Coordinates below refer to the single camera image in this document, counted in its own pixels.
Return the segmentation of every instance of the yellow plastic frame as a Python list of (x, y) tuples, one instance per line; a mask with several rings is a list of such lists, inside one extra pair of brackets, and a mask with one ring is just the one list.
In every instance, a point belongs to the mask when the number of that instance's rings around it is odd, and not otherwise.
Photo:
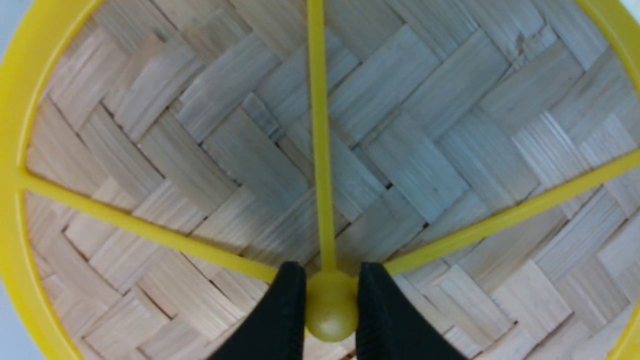
[[(615, 0), (577, 0), (606, 35), (640, 90), (640, 26)], [(211, 248), (99, 204), (30, 174), (25, 153), (38, 100), (57, 59), (102, 0), (35, 0), (0, 67), (0, 275), (35, 343), (48, 359), (79, 359), (48, 301), (31, 255), (24, 192), (30, 190), (144, 238), (264, 281), (275, 270)], [(316, 181), (323, 270), (335, 270), (329, 153), (323, 0), (308, 0), (310, 71), (314, 116)], [(443, 240), (386, 264), (392, 274), (420, 267), (640, 166), (640, 150), (537, 199), (507, 210)], [(611, 358), (640, 357), (640, 307)]]

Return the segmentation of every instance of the yellow spoke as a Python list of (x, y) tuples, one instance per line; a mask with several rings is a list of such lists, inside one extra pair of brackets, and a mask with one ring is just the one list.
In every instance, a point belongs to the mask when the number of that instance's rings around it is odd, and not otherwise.
[(309, 0), (308, 2), (308, 32), (320, 255), (323, 270), (333, 271), (336, 269), (335, 229), (333, 225), (333, 186), (327, 105), (326, 55), (324, 53), (323, 0)]
[(389, 261), (385, 266), (392, 275), (415, 270), (487, 236), (543, 213), (638, 166), (640, 166), (640, 150), (631, 152), (589, 174), (558, 186), (533, 200)]
[(134, 233), (142, 238), (154, 241), (165, 247), (196, 256), (216, 265), (271, 282), (276, 270), (268, 266), (250, 261), (241, 256), (216, 249), (205, 243), (163, 229), (142, 219), (133, 217), (120, 210), (89, 199), (34, 175), (24, 172), (20, 175), (20, 185), (56, 202), (67, 205), (91, 217), (107, 222), (121, 229)]

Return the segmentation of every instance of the yellow ball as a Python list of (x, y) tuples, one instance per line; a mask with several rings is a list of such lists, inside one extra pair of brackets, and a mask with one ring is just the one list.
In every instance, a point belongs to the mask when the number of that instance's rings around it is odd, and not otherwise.
[(307, 329), (317, 339), (337, 343), (358, 327), (358, 287), (342, 272), (321, 272), (307, 285)]

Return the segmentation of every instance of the white background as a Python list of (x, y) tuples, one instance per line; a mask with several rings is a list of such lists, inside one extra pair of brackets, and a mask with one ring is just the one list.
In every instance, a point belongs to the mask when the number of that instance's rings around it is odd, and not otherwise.
[[(621, 0), (640, 20), (640, 0)], [(0, 58), (9, 45), (15, 28), (20, 23), (31, 0), (0, 0)], [(0, 285), (0, 353), (3, 359), (41, 360), (42, 353), (35, 347), (20, 319), (13, 310), (4, 286)]]

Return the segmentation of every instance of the woven bamboo mat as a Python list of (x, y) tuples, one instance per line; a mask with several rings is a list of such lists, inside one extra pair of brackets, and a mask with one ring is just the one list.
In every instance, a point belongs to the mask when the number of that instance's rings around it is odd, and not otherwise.
[[(42, 98), (29, 168), (317, 271), (304, 0), (110, 0)], [(330, 0), (340, 267), (404, 254), (632, 151), (640, 104), (573, 0)], [(200, 359), (265, 292), (36, 195), (44, 287), (88, 359)], [(603, 359), (640, 298), (640, 172), (397, 277), (469, 358)], [(353, 339), (309, 339), (350, 359)]]

